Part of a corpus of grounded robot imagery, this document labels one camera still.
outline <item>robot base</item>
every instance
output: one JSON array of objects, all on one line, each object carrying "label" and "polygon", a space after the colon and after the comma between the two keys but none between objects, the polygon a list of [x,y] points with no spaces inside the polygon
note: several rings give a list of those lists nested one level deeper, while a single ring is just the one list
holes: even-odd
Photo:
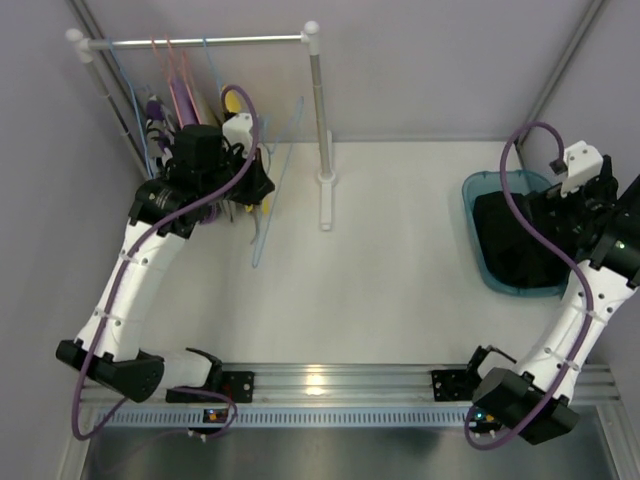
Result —
[{"label": "robot base", "polygon": [[[473,404],[513,428],[540,402],[544,392],[532,384],[533,379],[511,370],[494,368],[482,380],[473,395]],[[580,415],[567,406],[566,397],[552,399],[520,436],[531,445],[569,433]]]}]

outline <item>pink hanger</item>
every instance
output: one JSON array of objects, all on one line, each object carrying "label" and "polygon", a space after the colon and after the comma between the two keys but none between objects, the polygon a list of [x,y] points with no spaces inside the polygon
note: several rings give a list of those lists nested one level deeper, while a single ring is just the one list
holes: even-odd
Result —
[{"label": "pink hanger", "polygon": [[[166,40],[167,40],[167,46],[169,47],[169,62],[170,62],[171,68],[174,69],[175,66],[174,66],[173,62],[171,61],[171,54],[172,54],[171,43],[169,42],[168,38],[166,38]],[[155,42],[153,37],[151,37],[151,46],[153,47],[154,55],[156,56],[156,58],[158,59],[158,62],[160,63],[160,68],[162,69],[162,74],[164,75],[164,78],[167,81],[167,85],[169,85],[169,91],[171,92],[171,100],[173,101],[173,106],[176,109],[176,115],[178,117],[178,123],[180,124],[180,128],[182,128],[184,126],[184,122],[182,121],[182,116],[180,114],[180,108],[178,108],[178,100],[176,98],[175,89],[173,88],[173,83],[171,82],[171,75],[167,71],[164,59],[160,56],[160,53],[158,52],[158,49],[156,48],[156,42]]]},{"label": "pink hanger", "polygon": [[165,35],[167,42],[167,48],[169,49],[169,66],[171,68],[170,84],[173,86],[174,96],[176,100],[176,109],[180,112],[180,118],[182,118],[182,125],[194,125],[200,123],[196,114],[196,108],[191,98],[191,92],[187,84],[182,80],[179,75],[180,68],[177,63],[177,56],[174,53],[171,40]]}]

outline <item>white wall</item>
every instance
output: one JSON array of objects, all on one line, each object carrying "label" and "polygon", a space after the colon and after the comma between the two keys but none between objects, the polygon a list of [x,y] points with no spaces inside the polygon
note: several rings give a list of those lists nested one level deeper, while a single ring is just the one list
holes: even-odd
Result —
[{"label": "white wall", "polygon": [[[90,0],[113,38],[299,32],[317,20],[330,127],[338,140],[506,138],[534,103],[588,0]],[[201,86],[206,60],[192,49]],[[282,126],[311,100],[305,49],[212,51],[228,82]],[[151,52],[119,54],[141,84],[162,85]],[[304,132],[314,132],[311,109]]]},{"label": "white wall", "polygon": [[[640,174],[640,2],[610,2],[587,39],[550,106],[543,114],[560,130],[567,144],[584,139],[613,158],[614,174],[623,191]],[[526,144],[529,168],[550,173],[553,143],[534,134]],[[608,361],[640,433],[640,295],[627,302],[603,335],[597,353]]]},{"label": "white wall", "polygon": [[77,375],[55,359],[108,278],[139,177],[64,40],[64,2],[0,16],[0,465],[53,478]]}]

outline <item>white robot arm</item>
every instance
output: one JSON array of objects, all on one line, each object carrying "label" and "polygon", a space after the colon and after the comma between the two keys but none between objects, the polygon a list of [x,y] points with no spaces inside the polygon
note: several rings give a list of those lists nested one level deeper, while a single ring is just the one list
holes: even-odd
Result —
[{"label": "white robot arm", "polygon": [[[640,284],[640,176],[616,199],[609,157],[579,142],[565,150],[562,160],[566,179],[532,194],[523,208],[534,225],[537,215],[545,227],[552,227],[547,228],[551,235],[557,233],[577,252],[593,306],[587,309],[585,288],[572,271],[558,320],[527,355],[511,368],[493,368],[482,377],[478,367],[491,349],[480,347],[466,371],[475,407],[502,425],[520,427],[520,436],[532,444],[575,426],[578,415],[569,404],[580,370],[609,319]],[[587,314],[592,319],[588,329]],[[537,410],[546,399],[549,402]]]},{"label": "white robot arm", "polygon": [[590,266],[588,260],[581,262],[579,266],[593,290],[594,308],[593,322],[578,355],[572,361],[567,360],[569,350],[573,347],[582,328],[586,313],[584,289],[578,277],[572,272],[562,297],[560,318],[556,323],[549,324],[547,331],[531,351],[513,368],[518,375],[528,373],[533,376],[533,384],[546,392],[558,374],[559,366],[568,363],[569,372],[553,397],[556,399],[565,397],[569,401],[573,398],[573,390],[582,365],[596,340],[607,326],[611,316],[635,293],[635,289],[629,286],[629,280],[626,277],[608,268],[601,267],[600,270],[596,270]]},{"label": "white robot arm", "polygon": [[[80,371],[88,361],[89,378],[136,402],[148,399],[158,389],[166,389],[170,401],[171,394],[174,398],[177,395],[170,392],[175,387],[215,391],[220,386],[221,362],[212,355],[195,349],[153,353],[140,350],[142,327],[162,278],[195,226],[210,214],[211,207],[203,205],[166,222],[142,242],[132,257],[128,255],[139,239],[155,230],[154,224],[217,191],[239,165],[251,164],[231,199],[259,204],[273,190],[261,162],[247,160],[253,144],[252,130],[251,116],[239,114],[227,120],[221,130],[196,125],[185,127],[176,135],[173,159],[166,171],[136,192],[119,258],[98,305],[75,339],[60,342],[56,351],[59,360]],[[124,274],[118,278],[123,267]],[[116,295],[109,305],[114,283]],[[97,336],[92,358],[87,360]]]}]

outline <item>cable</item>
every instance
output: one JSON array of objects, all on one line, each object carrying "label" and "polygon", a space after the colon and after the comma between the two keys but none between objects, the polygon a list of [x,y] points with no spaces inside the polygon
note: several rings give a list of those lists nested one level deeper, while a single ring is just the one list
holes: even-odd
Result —
[{"label": "cable", "polygon": [[[290,128],[292,121],[295,119],[296,131],[298,131],[300,126],[300,119],[302,118],[302,112],[304,110],[304,97],[300,97],[298,102],[296,103],[296,111],[289,119],[289,123],[287,124],[287,130]],[[278,180],[278,189],[276,190],[275,195],[273,196],[273,202],[271,204],[271,209],[269,210],[269,216],[267,217],[267,226],[264,229],[264,234],[261,234],[262,228],[258,228],[258,239],[253,246],[253,255],[251,257],[251,266],[253,268],[258,268],[260,265],[260,259],[262,258],[262,252],[264,250],[264,245],[267,242],[267,235],[269,234],[269,227],[271,226],[271,218],[273,217],[273,212],[276,209],[276,204],[278,203],[278,196],[280,195],[280,191],[282,190],[282,181],[284,180],[284,176],[287,173],[287,169],[289,168],[289,162],[291,161],[291,151],[293,150],[293,145],[295,144],[295,138],[291,139],[291,144],[289,145],[289,151],[287,152],[287,158],[284,161],[284,167],[282,167],[282,172],[280,173],[280,180]],[[280,135],[276,137],[276,143],[274,144],[273,152],[275,153],[275,149],[278,145],[277,142],[280,141]],[[271,152],[268,147],[267,153],[269,154],[269,167],[271,167]]]},{"label": "cable", "polygon": [[[560,134],[555,128],[553,128],[551,125],[544,122],[530,122],[523,125],[522,127],[520,127],[519,129],[517,129],[515,132],[511,134],[511,136],[507,140],[507,143],[504,146],[504,149],[502,150],[502,156],[500,157],[500,183],[502,185],[502,192],[504,194],[504,198],[507,202],[509,210],[511,210],[511,213],[513,213],[513,216],[516,218],[518,223],[522,225],[522,228],[524,228],[542,246],[546,247],[549,251],[551,251],[554,255],[556,255],[560,260],[562,260],[573,271],[573,273],[576,274],[576,277],[578,277],[578,280],[580,281],[580,284],[582,285],[582,288],[584,288],[584,291],[585,291],[585,297],[587,302],[586,310],[587,312],[591,312],[593,310],[593,292],[591,291],[591,286],[589,285],[587,277],[585,277],[584,273],[580,270],[580,267],[578,266],[578,264],[574,262],[573,259],[571,259],[566,253],[564,253],[562,250],[556,247],[553,243],[547,240],[544,237],[544,235],[538,232],[538,230],[536,230],[535,227],[527,221],[524,215],[520,213],[520,210],[516,206],[515,201],[511,197],[511,191],[509,190],[509,184],[507,181],[507,158],[509,157],[509,151],[511,150],[511,147],[515,144],[517,139],[520,138],[520,136],[526,134],[527,132],[529,132],[529,130],[536,127],[543,128],[544,130],[547,130],[549,133],[551,133],[551,135],[554,136],[554,138],[556,139],[556,143],[558,145],[559,158],[563,159],[564,143],[562,141],[562,137],[560,136]],[[584,340],[587,337],[587,334],[589,333],[591,322],[592,322],[591,315],[589,315],[588,313],[585,314],[584,322],[582,324],[580,332],[578,333],[578,336],[576,337],[576,341],[574,342],[573,346],[571,347],[571,350],[569,351],[569,354],[567,355],[567,361],[574,360],[578,355],[578,352],[580,351],[580,348],[582,347],[582,344],[584,343]],[[479,444],[474,442],[471,439],[472,432],[470,430],[470,423],[473,420],[473,415],[477,412],[477,409],[475,407],[471,407],[469,409],[469,412],[467,412],[467,416],[464,422],[464,433],[465,433],[467,442],[477,450],[494,450],[496,448],[502,447],[503,445],[513,440],[518,434],[520,434],[520,432],[522,432],[522,430],[524,430],[527,427],[527,425],[529,425],[529,423],[531,423],[531,421],[534,418],[538,416],[538,414],[544,409],[547,403],[549,403],[549,401],[553,398],[553,394],[556,392],[558,387],[560,387],[560,384],[564,380],[564,377],[567,375],[568,371],[569,371],[569,365],[567,363],[564,363],[560,367],[560,370],[558,371],[556,378],[553,380],[553,382],[549,386],[549,389],[544,394],[540,402],[538,402],[538,404],[535,407],[533,407],[533,409],[520,421],[520,423],[518,423],[513,429],[509,431],[509,433],[505,434],[495,442]]]},{"label": "cable", "polygon": [[[151,237],[151,235],[153,235],[163,226],[167,225],[168,223],[171,223],[172,221],[181,217],[182,215],[191,212],[192,210],[195,210],[197,208],[200,208],[204,205],[207,205],[213,202],[215,199],[217,199],[221,195],[228,192],[240,181],[240,179],[242,179],[245,173],[247,173],[247,171],[249,170],[249,167],[251,166],[251,162],[253,161],[253,158],[255,156],[256,149],[258,148],[258,138],[259,138],[259,130],[260,130],[258,126],[258,115],[256,113],[256,109],[253,106],[253,103],[251,102],[251,99],[249,98],[249,95],[247,94],[247,92],[245,92],[244,89],[242,89],[237,85],[228,85],[227,87],[225,87],[225,89],[222,91],[223,103],[224,103],[224,97],[227,95],[227,93],[233,90],[238,92],[244,98],[244,101],[247,104],[247,108],[249,109],[249,113],[251,114],[251,118],[253,120],[252,132],[251,132],[253,136],[253,141],[251,143],[251,148],[249,149],[249,155],[247,156],[247,160],[242,165],[242,168],[240,168],[238,173],[236,173],[235,176],[223,187],[207,195],[206,197],[201,198],[200,200],[196,200],[195,202],[193,202],[190,205],[187,205],[186,207],[176,210],[175,212],[171,213],[170,215],[167,215],[162,220],[152,225],[146,232],[140,235],[140,237],[135,241],[135,243],[127,252],[127,257],[133,258],[133,256],[138,252],[138,250],[144,244],[144,242],[146,242],[147,239]],[[109,291],[109,295],[107,296],[107,301],[104,307],[105,314],[108,314],[111,312],[111,309],[116,299],[116,295],[118,293],[118,289],[120,287],[120,284],[122,283],[122,279],[124,278],[124,274],[127,270],[128,265],[129,265],[129,261],[123,260],[122,263],[120,264],[120,268],[118,268],[118,271],[116,272],[113,285],[111,287],[111,290]],[[122,404],[127,400],[126,398],[123,398],[118,403],[116,403],[116,405],[109,411],[109,413],[105,416],[105,418],[89,433],[82,433],[80,431],[78,416],[80,413],[80,397],[82,396],[82,388],[84,387],[84,382],[87,378],[87,371],[89,370],[89,364],[91,363],[91,359],[93,358],[93,354],[96,351],[96,347],[100,342],[100,339],[102,337],[102,334],[104,332],[106,325],[107,325],[107,315],[104,315],[102,316],[102,318],[100,318],[100,322],[98,323],[98,327],[96,328],[96,332],[94,334],[93,340],[91,341],[91,345],[89,346],[89,350],[87,351],[85,359],[82,362],[82,367],[80,368],[80,373],[78,374],[78,380],[76,381],[75,390],[73,392],[73,402],[71,404],[71,430],[73,432],[73,436],[78,440],[88,440],[92,438],[94,435],[96,435],[100,430],[102,430],[102,428],[104,428],[107,422],[111,420],[111,418],[116,413],[118,408],[120,408]]]},{"label": "cable", "polygon": [[[236,403],[233,400],[231,400],[229,397],[227,397],[225,395],[221,395],[219,393],[214,393],[214,392],[202,391],[202,390],[198,390],[198,389],[184,388],[184,387],[172,388],[171,390],[173,390],[175,392],[180,392],[180,393],[194,393],[194,394],[197,394],[197,395],[203,395],[203,396],[215,398],[216,400],[223,401],[224,403],[226,403],[229,406],[230,409],[233,409],[233,413],[231,414],[230,417],[228,417],[227,423],[225,423],[220,428],[216,428],[215,432],[207,434],[206,438],[212,438],[213,439],[213,438],[221,437],[222,435],[227,433],[229,428],[231,428],[231,425],[238,418],[238,405],[236,405]],[[166,438],[166,437],[171,437],[173,435],[178,435],[178,434],[184,434],[184,430],[182,430],[182,429],[180,429],[180,430],[165,430],[163,432],[160,432],[157,435],[154,435],[153,437],[151,437],[150,439],[145,440],[140,445],[134,447],[129,453],[127,453],[124,456],[123,459],[118,461],[118,463],[116,463],[115,465],[111,465],[109,468],[104,468],[104,466],[102,465],[102,462],[100,461],[100,458],[99,458],[99,449],[96,449],[95,460],[96,460],[96,463],[98,464],[98,468],[99,468],[100,472],[103,475],[108,475],[108,474],[113,473],[113,472],[119,470],[120,468],[122,468],[134,456],[136,456],[138,453],[142,452],[143,450],[146,450],[151,445],[156,443],[158,440],[161,440],[161,439]]]},{"label": "cable", "polygon": [[206,218],[200,223],[202,225],[207,225],[209,223],[215,222],[216,218],[218,218],[218,204],[214,203],[213,205],[211,205],[211,212],[209,213],[209,215],[207,215]]},{"label": "cable", "polygon": [[493,352],[493,353],[497,353],[498,355],[502,355],[504,358],[506,358],[507,360],[509,360],[511,363],[518,363],[516,361],[515,358],[513,358],[511,355],[503,352],[502,350],[500,350],[499,348],[494,347],[493,345],[489,345],[487,347],[487,351],[488,352]]},{"label": "cable", "polygon": [[153,178],[154,175],[151,170],[151,160],[149,159],[149,149],[147,148],[147,140],[145,138],[144,130],[142,127],[142,118],[140,116],[140,108],[138,107],[138,100],[136,98],[135,88],[133,87],[133,83],[131,83],[131,81],[129,80],[129,76],[125,72],[124,67],[122,66],[122,64],[120,63],[120,60],[118,59],[118,56],[116,55],[116,49],[113,48],[113,43],[111,42],[111,39],[110,38],[107,39],[107,42],[109,43],[109,50],[111,51],[111,55],[113,56],[113,59],[115,60],[116,65],[118,66],[118,69],[120,70],[120,74],[122,75],[122,78],[124,78],[124,81],[127,82],[127,85],[129,86],[129,91],[131,92],[131,102],[133,103],[133,111],[136,114],[136,123],[138,124],[138,132],[140,133],[140,141],[142,142],[142,149],[144,150],[144,164],[145,164],[145,167],[147,167],[147,174],[149,175],[149,178]]}]

